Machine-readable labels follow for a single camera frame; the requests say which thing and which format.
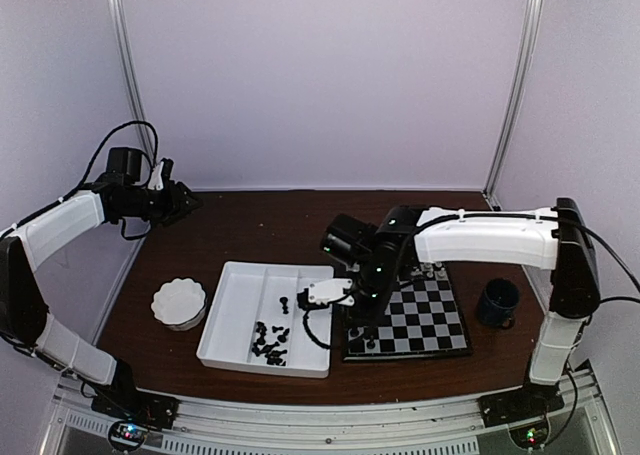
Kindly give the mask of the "black and silver chessboard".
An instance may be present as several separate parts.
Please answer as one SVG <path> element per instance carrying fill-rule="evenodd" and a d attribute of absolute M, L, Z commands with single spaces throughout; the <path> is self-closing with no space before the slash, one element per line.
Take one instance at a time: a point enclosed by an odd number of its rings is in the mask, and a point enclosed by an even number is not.
<path fill-rule="evenodd" d="M 344 362 L 382 362 L 469 356 L 472 344 L 448 274 L 447 280 L 400 280 L 391 295 L 384 318 L 371 336 L 376 348 L 369 352 L 359 335 L 343 349 Z"/>

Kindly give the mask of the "white plastic tray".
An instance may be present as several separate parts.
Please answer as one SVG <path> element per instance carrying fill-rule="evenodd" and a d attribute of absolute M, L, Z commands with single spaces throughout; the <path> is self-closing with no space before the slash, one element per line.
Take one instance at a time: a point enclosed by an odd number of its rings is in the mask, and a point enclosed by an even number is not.
<path fill-rule="evenodd" d="M 209 368 L 324 379 L 330 352 L 303 326 L 297 295 L 333 277 L 325 265 L 227 262 L 196 351 Z"/>

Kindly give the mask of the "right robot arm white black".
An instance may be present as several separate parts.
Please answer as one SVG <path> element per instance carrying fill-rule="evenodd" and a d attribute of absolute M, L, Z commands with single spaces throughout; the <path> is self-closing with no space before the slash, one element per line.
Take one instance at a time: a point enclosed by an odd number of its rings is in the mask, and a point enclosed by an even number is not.
<path fill-rule="evenodd" d="M 348 278 L 313 285 L 313 307 L 345 305 L 361 322 L 377 320 L 400 272 L 419 264 L 481 262 L 549 270 L 552 292 L 533 350 L 528 382 L 513 394 L 519 415 L 535 415 L 551 399 L 582 325 L 600 304 L 592 237 L 577 204 L 560 198 L 530 211 L 468 211 L 397 206 L 380 225 L 340 214 L 321 248 L 358 270 Z"/>

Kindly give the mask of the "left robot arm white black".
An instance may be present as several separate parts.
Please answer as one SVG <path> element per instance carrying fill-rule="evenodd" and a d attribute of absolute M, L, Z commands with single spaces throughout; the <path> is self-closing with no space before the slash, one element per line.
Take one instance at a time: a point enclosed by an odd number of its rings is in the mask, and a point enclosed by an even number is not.
<path fill-rule="evenodd" d="M 106 387 L 106 404 L 123 419 L 144 408 L 138 390 L 114 381 L 120 362 L 96 348 L 51 312 L 38 285 L 41 266 L 78 238 L 105 224 L 140 220 L 154 229 L 170 226 L 199 209 L 202 199 L 185 183 L 172 178 L 173 161 L 150 164 L 146 181 L 140 149 L 110 149 L 105 171 L 93 182 L 81 182 L 65 195 L 1 235 L 1 335 L 18 349 L 40 356 L 54 366 Z"/>

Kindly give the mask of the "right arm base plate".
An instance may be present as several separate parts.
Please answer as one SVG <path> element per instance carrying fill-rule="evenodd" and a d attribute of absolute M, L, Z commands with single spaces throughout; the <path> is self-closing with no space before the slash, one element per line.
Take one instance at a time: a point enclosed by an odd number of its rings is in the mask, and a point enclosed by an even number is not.
<path fill-rule="evenodd" d="M 562 409 L 565 404 L 557 385 L 523 385 L 481 396 L 478 406 L 483 423 L 489 428 L 540 417 Z"/>

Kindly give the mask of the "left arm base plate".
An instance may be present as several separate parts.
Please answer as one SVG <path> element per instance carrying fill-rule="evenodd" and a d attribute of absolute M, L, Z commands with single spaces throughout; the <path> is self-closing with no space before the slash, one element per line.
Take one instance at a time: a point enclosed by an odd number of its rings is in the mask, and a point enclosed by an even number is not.
<path fill-rule="evenodd" d="M 173 428 L 179 408 L 174 397 L 138 390 L 128 397 L 104 387 L 95 387 L 94 391 L 96 395 L 91 402 L 94 412 L 157 431 Z"/>

